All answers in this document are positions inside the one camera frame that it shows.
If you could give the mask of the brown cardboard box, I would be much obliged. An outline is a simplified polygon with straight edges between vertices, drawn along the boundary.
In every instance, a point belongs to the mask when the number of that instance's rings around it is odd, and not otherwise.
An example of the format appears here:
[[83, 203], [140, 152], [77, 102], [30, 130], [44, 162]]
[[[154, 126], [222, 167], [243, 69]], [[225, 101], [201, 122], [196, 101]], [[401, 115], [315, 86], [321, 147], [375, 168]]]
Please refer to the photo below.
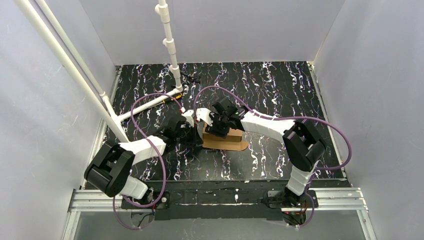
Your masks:
[[206, 132], [206, 124], [202, 130], [203, 147], [207, 149], [241, 152], [248, 148], [249, 143], [243, 140], [243, 131], [230, 128], [226, 138]]

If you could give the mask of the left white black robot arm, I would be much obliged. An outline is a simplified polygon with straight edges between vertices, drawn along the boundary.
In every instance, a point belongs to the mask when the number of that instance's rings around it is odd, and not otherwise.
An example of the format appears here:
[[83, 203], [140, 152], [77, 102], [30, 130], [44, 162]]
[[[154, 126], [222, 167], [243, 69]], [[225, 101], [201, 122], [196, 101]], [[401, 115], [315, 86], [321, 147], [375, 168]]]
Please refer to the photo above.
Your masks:
[[106, 141], [84, 172], [84, 179], [108, 197], [123, 195], [145, 198], [149, 186], [131, 176], [133, 165], [167, 154], [172, 148], [196, 148], [203, 145], [194, 122], [183, 115], [173, 116], [154, 134], [132, 142]]

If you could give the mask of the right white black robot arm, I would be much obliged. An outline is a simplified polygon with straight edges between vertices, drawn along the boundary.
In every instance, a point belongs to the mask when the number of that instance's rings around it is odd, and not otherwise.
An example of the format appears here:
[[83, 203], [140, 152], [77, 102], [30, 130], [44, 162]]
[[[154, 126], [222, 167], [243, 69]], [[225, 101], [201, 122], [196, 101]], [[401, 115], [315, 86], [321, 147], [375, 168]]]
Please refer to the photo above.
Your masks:
[[205, 122], [207, 133], [226, 138], [230, 129], [234, 129], [261, 134], [281, 142], [292, 163], [284, 194], [293, 198], [304, 195], [318, 161], [328, 147], [312, 120], [277, 120], [249, 110], [246, 106], [238, 107], [227, 98], [213, 104], [213, 108], [199, 108], [195, 111], [196, 120]]

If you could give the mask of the black pliers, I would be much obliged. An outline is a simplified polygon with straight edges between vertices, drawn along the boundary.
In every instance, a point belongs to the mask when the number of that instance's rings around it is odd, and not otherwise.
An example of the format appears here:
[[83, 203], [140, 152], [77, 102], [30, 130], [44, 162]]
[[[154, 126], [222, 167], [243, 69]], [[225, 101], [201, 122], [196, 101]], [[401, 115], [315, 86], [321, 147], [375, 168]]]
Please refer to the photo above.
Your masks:
[[184, 79], [182, 83], [185, 85], [201, 82], [200, 76], [195, 76], [194, 74], [186, 74], [186, 73], [181, 73], [181, 75], [183, 76], [183, 79]]

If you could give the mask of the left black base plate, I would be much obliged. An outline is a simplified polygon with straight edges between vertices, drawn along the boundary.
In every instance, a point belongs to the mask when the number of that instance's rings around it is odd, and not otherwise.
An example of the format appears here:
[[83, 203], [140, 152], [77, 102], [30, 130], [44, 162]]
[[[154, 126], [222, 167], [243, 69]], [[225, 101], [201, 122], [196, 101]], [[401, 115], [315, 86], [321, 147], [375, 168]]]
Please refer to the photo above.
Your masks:
[[160, 197], [160, 191], [148, 190], [141, 199], [133, 197], [122, 198], [122, 209], [168, 209], [171, 204], [171, 193], [165, 191]]

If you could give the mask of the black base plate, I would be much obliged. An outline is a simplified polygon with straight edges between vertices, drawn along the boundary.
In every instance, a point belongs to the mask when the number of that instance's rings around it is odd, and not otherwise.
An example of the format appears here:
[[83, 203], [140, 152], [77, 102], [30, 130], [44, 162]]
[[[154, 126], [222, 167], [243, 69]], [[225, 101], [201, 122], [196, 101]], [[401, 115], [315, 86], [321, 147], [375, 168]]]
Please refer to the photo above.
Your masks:
[[165, 191], [160, 197], [160, 191], [148, 190], [141, 199], [133, 197], [122, 198], [122, 209], [168, 209], [171, 204], [171, 193]]
[[277, 208], [300, 208], [307, 203], [307, 207], [311, 207], [312, 203], [315, 207], [319, 206], [318, 197], [314, 190], [307, 190], [300, 196], [285, 190], [269, 190], [261, 199], [261, 202], [271, 209]]

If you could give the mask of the white PVC pipe frame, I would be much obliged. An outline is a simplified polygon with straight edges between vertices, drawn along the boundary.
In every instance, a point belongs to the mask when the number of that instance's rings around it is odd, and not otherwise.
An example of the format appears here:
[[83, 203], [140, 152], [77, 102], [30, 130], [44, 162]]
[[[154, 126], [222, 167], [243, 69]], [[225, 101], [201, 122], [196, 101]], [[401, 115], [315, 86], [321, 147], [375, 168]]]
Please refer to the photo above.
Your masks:
[[[78, 0], [48, 0], [49, 9], [69, 37], [106, 95], [117, 67]], [[91, 147], [99, 127], [108, 125], [101, 94], [79, 65], [77, 72], [89, 90], [72, 78], [20, 8], [12, 0], [0, 3], [0, 142], [19, 148]], [[130, 142], [154, 134], [180, 109], [174, 102], [175, 80], [168, 64], [131, 69], [135, 80], [123, 97], [110, 103], [126, 114], [123, 131]]]

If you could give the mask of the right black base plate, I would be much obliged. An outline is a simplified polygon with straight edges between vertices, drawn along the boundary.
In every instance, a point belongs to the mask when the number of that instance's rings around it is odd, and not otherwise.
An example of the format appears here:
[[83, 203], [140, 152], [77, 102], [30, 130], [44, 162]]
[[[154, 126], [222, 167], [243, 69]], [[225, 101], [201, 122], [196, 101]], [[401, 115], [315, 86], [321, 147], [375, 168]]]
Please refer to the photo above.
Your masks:
[[300, 196], [285, 190], [269, 190], [261, 199], [261, 202], [271, 209], [277, 208], [300, 208], [307, 203], [307, 207], [311, 207], [312, 203], [315, 207], [319, 206], [318, 197], [314, 190], [307, 190]]

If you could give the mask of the aluminium rail frame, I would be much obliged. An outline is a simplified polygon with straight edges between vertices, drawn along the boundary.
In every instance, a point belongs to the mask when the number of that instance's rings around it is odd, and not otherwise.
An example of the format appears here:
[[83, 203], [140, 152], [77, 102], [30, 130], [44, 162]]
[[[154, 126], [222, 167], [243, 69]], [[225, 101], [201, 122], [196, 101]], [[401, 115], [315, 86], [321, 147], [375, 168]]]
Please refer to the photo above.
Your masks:
[[[325, 119], [313, 65], [306, 61], [182, 63], [200, 76], [185, 84], [182, 104], [211, 108], [231, 94], [271, 116]], [[368, 207], [343, 169], [318, 171], [312, 183], [319, 206], [271, 209], [268, 191], [282, 190], [292, 169], [282, 143], [246, 132], [243, 151], [176, 145], [164, 158], [168, 209], [122, 209], [86, 183], [76, 190], [65, 240], [371, 240]]]

